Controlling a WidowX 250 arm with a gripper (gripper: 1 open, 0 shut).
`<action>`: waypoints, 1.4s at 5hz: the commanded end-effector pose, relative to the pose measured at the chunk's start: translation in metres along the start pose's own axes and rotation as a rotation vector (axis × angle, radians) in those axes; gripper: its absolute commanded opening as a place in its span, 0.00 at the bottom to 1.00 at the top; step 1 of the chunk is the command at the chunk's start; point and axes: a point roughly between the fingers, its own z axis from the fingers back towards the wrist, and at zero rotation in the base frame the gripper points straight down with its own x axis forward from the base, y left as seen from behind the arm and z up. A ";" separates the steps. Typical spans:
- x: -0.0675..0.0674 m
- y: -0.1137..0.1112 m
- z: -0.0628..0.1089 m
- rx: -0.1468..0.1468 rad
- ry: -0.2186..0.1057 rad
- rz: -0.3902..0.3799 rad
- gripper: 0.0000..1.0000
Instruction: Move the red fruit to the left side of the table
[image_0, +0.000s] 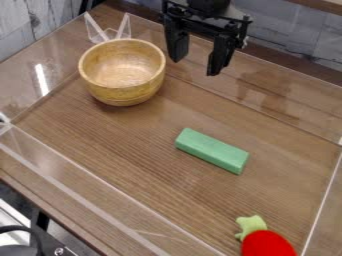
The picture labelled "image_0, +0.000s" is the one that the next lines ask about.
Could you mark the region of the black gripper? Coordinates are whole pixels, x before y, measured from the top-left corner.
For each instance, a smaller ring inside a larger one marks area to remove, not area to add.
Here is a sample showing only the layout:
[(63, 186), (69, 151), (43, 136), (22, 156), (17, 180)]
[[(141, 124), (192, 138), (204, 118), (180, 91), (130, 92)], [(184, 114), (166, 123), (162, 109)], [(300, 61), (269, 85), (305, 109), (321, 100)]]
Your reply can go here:
[(189, 33), (214, 36), (208, 75), (216, 76), (229, 65), (237, 37), (248, 35), (253, 18), (233, 4), (233, 0), (162, 0), (162, 18), (169, 56), (178, 63), (189, 54)]

